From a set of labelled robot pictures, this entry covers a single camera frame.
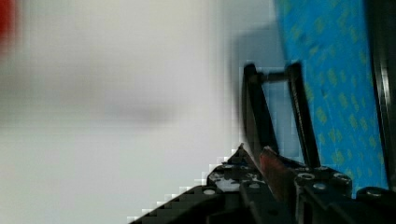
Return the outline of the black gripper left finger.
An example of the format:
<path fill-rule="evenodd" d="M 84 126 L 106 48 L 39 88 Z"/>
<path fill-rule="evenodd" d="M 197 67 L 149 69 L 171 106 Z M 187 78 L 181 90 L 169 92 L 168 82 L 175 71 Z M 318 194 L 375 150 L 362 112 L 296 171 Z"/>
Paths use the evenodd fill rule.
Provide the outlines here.
<path fill-rule="evenodd" d="M 129 224 L 295 224 L 239 146 L 203 185 L 188 189 Z"/>

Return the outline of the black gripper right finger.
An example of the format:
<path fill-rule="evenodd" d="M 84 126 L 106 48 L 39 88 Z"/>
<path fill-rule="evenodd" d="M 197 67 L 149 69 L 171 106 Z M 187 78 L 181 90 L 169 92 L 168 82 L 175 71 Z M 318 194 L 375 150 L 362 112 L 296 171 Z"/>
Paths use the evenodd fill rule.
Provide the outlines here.
<path fill-rule="evenodd" d="M 260 171 L 274 197 L 286 203 L 297 224 L 395 224 L 395 192 L 379 187 L 352 191 L 352 179 L 331 168 L 310 168 L 270 147 Z"/>

